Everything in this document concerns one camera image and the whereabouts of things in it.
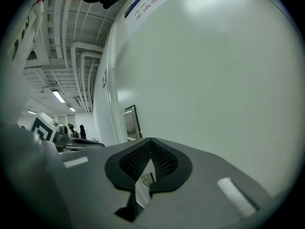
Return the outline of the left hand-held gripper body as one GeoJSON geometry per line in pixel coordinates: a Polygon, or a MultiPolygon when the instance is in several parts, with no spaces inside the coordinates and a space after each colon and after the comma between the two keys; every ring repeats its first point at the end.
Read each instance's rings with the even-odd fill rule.
{"type": "Polygon", "coordinates": [[[57,123],[45,113],[35,115],[30,130],[38,134],[42,140],[53,142],[59,153],[71,151],[67,126],[57,123]]]}

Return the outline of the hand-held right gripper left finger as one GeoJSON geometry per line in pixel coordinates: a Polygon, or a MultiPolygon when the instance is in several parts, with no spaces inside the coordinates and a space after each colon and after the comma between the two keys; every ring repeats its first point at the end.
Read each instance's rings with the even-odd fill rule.
{"type": "Polygon", "coordinates": [[[56,229],[150,229],[146,221],[128,221],[117,215],[126,212],[130,191],[120,190],[105,172],[107,160],[142,140],[114,146],[58,153],[47,142],[47,168],[56,187],[52,201],[56,229]]]}

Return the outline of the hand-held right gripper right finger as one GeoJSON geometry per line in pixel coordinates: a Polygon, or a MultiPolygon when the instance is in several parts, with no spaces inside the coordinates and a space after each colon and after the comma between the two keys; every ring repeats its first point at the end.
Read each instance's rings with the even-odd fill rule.
{"type": "Polygon", "coordinates": [[[241,220],[217,182],[230,178],[252,202],[262,208],[271,196],[254,179],[218,155],[168,140],[161,142],[185,153],[193,170],[188,180],[170,193],[153,194],[139,215],[146,229],[221,229],[241,220]]]}

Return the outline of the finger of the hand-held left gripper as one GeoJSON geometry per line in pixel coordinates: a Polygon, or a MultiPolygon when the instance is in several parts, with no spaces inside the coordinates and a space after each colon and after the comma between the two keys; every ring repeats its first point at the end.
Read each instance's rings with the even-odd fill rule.
{"type": "Polygon", "coordinates": [[[71,138],[69,140],[70,149],[93,149],[93,148],[101,148],[101,147],[105,147],[105,145],[88,139],[71,138]]]}

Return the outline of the paper sign red text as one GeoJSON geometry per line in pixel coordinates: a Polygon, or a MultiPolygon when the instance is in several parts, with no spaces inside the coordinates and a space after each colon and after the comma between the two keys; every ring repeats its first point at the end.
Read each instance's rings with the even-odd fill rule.
{"type": "Polygon", "coordinates": [[[139,26],[167,0],[141,0],[125,18],[128,35],[133,34],[139,26]]]}

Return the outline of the white ceiling duct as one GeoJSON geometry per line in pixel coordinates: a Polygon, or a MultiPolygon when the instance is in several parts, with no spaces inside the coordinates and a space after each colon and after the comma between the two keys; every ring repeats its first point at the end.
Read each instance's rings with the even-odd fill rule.
{"type": "Polygon", "coordinates": [[[85,92],[85,88],[83,88],[83,94],[81,93],[81,88],[79,85],[79,79],[78,79],[78,71],[77,71],[77,56],[76,56],[76,50],[77,48],[86,49],[90,51],[100,52],[98,53],[91,53],[91,52],[85,52],[86,56],[92,57],[92,58],[100,58],[101,53],[103,52],[103,47],[98,45],[93,45],[85,42],[74,42],[71,44],[70,50],[71,50],[71,63],[72,63],[72,69],[74,74],[74,80],[76,83],[77,91],[79,94],[79,97],[81,98],[82,106],[84,107],[86,113],[89,113],[89,105],[87,102],[87,95],[85,92]]]}

